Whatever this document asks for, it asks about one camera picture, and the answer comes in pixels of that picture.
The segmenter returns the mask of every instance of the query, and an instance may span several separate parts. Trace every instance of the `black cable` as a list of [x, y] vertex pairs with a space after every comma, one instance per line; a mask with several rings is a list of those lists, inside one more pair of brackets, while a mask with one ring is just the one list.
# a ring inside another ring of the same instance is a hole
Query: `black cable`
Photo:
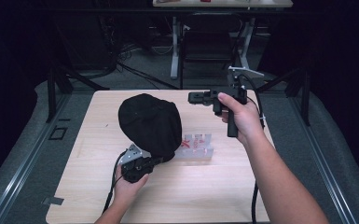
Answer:
[[126, 154], [126, 151], [127, 151], [127, 150], [125, 150], [124, 152], [122, 152], [122, 153], [118, 156], [118, 158], [117, 158], [117, 160], [116, 160], [115, 168], [113, 169], [113, 175], [112, 175], [112, 185], [110, 186], [110, 191], [109, 191], [109, 193], [108, 193], [108, 195], [107, 195], [107, 198], [106, 198], [106, 203], [105, 203], [105, 206], [104, 206], [103, 213], [104, 213], [104, 211], [106, 211], [106, 209], [109, 207], [110, 201], [112, 200], [112, 196], [113, 196], [113, 189], [115, 188], [116, 183], [117, 183], [117, 182], [119, 181], [119, 179], [122, 177], [122, 176], [121, 176], [118, 180], [116, 180], [116, 169], [117, 169], [118, 162], [120, 161], [120, 158], [121, 158], [122, 156], [124, 156], [124, 154]]
[[136, 69], [134, 69], [134, 68], [128, 67], [128, 66], [127, 66], [126, 64], [124, 64], [124, 63], [117, 62], [117, 64], [120, 65], [123, 69], [125, 69], [125, 70], [127, 70], [127, 71], [129, 71], [129, 72], [132, 72], [132, 73], [135, 74], [136, 76], [138, 76], [138, 77], [143, 77], [143, 78], [146, 79], [147, 81], [151, 80], [151, 81], [157, 82], [157, 83], [159, 83], [159, 84], [162, 84], [162, 85], [164, 85], [164, 86], [167, 86], [167, 87], [169, 87], [169, 88], [171, 88], [171, 89], [179, 90], [179, 88], [175, 87], [174, 85], [171, 85], [171, 84], [169, 84], [169, 83], [166, 83], [166, 82], [164, 82], [164, 81], [161, 81], [161, 80], [159, 80], [158, 78], [153, 77], [153, 76], [151, 76], [151, 75], [149, 75], [149, 74], [147, 74], [147, 73], [145, 73], [145, 72], [141, 72], [141, 71], [138, 71], [138, 70], [136, 70]]
[[106, 77], [107, 75], [113, 73], [116, 70], [116, 65], [111, 65], [104, 69], [102, 72], [94, 75], [82, 75], [83, 77], [86, 77], [87, 79], [95, 79], [98, 77]]
[[252, 197], [252, 223], [256, 224], [256, 219], [255, 219], [255, 203], [256, 203], [256, 199], [257, 199], [257, 193], [258, 193], [258, 185], [255, 182], [255, 188], [254, 188], [254, 194]]

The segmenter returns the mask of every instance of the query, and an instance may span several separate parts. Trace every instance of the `gray carpet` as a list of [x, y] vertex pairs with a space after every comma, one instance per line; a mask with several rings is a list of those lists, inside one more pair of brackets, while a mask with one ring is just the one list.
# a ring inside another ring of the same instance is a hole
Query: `gray carpet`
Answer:
[[[260, 48], [251, 48], [249, 51], [249, 64], [256, 68], [258, 56], [263, 39], [254, 39], [255, 45]], [[171, 54], [145, 53], [136, 50], [131, 57], [124, 61], [125, 64], [151, 74], [172, 85], [179, 86], [178, 80], [170, 79]], [[144, 78], [137, 77], [127, 71], [115, 71], [106, 77], [95, 78], [93, 81], [111, 90], [123, 89], [168, 89], [167, 87], [150, 84]], [[204, 89], [218, 82], [212, 82], [211, 74], [206, 77], [195, 78], [191, 71], [186, 71], [186, 89]], [[263, 78], [255, 80], [257, 85], [263, 83]], [[21, 186], [18, 195], [15, 195], [13, 203], [7, 206], [7, 212], [0, 220], [4, 223], [45, 223], [48, 205], [42, 204], [46, 197], [54, 195], [58, 186], [66, 160], [75, 142], [77, 132], [85, 116], [92, 90], [76, 80], [73, 80], [75, 91], [67, 97], [62, 111], [50, 125], [55, 132], [50, 131], [43, 144], [40, 153], [37, 154], [33, 169], [26, 176], [26, 181]], [[338, 212], [331, 192], [325, 184], [321, 171], [316, 165], [312, 145], [309, 137], [304, 132], [304, 126], [297, 117], [296, 104], [298, 99], [288, 99], [283, 94], [285, 85], [280, 84], [270, 91], [261, 94], [261, 102], [267, 117], [270, 132], [275, 146], [289, 168], [304, 183], [311, 194], [326, 212], [331, 223], [342, 223], [342, 216]], [[25, 128], [21, 138], [3, 164], [0, 170], [0, 199], [23, 160], [37, 142], [37, 136], [46, 128], [45, 120], [48, 117], [47, 87], [42, 83], [36, 91], [39, 102], [33, 117]], [[342, 137], [335, 122], [324, 109], [324, 105], [311, 96], [310, 104], [311, 131], [324, 153], [334, 177], [342, 191], [346, 203], [350, 207], [354, 220], [359, 223], [359, 171], [348, 149], [345, 139]]]

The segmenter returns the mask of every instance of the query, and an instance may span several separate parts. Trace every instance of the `hand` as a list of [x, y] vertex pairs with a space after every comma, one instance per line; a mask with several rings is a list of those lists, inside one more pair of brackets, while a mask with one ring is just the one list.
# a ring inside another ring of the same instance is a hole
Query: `hand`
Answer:
[[[234, 113], [234, 121], [238, 128], [237, 139], [246, 147], [249, 139], [255, 136], [255, 134], [263, 133], [263, 129], [260, 125], [260, 117], [257, 111], [257, 107], [254, 102], [248, 99], [246, 105], [240, 104], [231, 96], [220, 92], [218, 94], [220, 103], [225, 105], [228, 109]], [[228, 112], [225, 111], [221, 116], [223, 122], [228, 122]]]
[[113, 203], [120, 203], [130, 206], [135, 200], [138, 191], [144, 186], [149, 175], [146, 174], [136, 183], [130, 183], [121, 177], [121, 165], [116, 170], [116, 185], [115, 185], [115, 198]]

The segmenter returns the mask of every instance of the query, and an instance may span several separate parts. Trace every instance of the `light wood tabletop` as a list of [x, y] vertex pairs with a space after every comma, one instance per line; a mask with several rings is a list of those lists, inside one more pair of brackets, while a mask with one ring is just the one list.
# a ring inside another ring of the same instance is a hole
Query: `light wood tabletop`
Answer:
[[[121, 103], [148, 93], [174, 102], [183, 134], [212, 135], [211, 158], [173, 158], [150, 174], [123, 223], [222, 223], [251, 221], [255, 178], [242, 144], [227, 137], [227, 124], [214, 115], [212, 106], [191, 105], [190, 91], [97, 91], [90, 102], [72, 153], [54, 197], [48, 223], [93, 223], [102, 213], [119, 154], [131, 140], [118, 125]], [[248, 91], [255, 100], [255, 94]], [[260, 196], [257, 221], [269, 221]]]
[[154, 7], [291, 7], [291, 0], [153, 0]]

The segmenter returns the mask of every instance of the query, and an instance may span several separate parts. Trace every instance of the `black cloth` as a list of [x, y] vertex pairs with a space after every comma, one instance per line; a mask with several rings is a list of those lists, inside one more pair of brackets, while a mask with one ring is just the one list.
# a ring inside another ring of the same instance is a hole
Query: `black cloth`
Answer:
[[173, 158], [182, 143], [182, 122], [175, 103], [149, 94], [126, 99], [118, 109], [121, 130], [152, 158]]

